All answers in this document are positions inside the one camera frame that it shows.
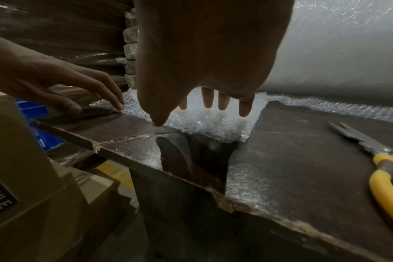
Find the stack of cardboard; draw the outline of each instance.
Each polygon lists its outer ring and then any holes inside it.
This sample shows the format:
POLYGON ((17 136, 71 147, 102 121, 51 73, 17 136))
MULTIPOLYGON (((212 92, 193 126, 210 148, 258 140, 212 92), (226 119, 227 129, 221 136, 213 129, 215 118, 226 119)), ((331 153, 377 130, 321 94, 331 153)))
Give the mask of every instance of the stack of cardboard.
POLYGON ((0 93, 0 262, 83 261, 123 217, 117 185, 51 165, 13 98, 0 93))

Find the hand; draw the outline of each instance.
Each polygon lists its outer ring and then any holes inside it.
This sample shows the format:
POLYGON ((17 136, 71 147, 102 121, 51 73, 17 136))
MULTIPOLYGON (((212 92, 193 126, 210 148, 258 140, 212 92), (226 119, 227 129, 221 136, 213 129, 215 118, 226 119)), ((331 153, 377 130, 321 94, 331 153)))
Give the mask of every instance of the hand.
POLYGON ((247 116, 254 92, 268 77, 290 21, 294 1, 136 0, 139 48, 138 100, 155 125, 163 125, 186 96, 202 86, 204 106, 219 109, 230 97, 247 116))
POLYGON ((77 86, 101 96, 122 110, 119 87, 104 72, 76 66, 0 38, 0 91, 16 98, 50 106, 62 113, 78 114, 81 106, 48 88, 77 86))

